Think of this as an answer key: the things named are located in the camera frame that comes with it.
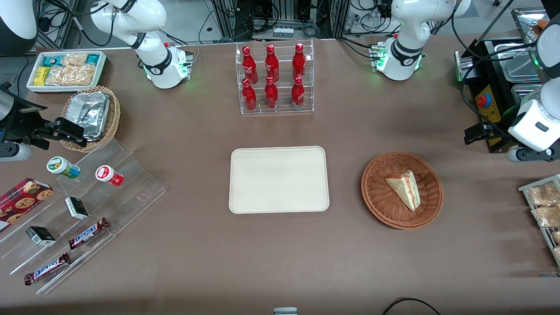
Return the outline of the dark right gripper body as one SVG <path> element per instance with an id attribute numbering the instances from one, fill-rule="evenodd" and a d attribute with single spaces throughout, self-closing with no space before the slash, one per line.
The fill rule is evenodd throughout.
<path id="1" fill-rule="evenodd" d="M 46 106 L 30 102 L 12 93 L 10 85 L 1 86 L 1 141 L 20 140 L 44 126 L 39 112 Z"/>

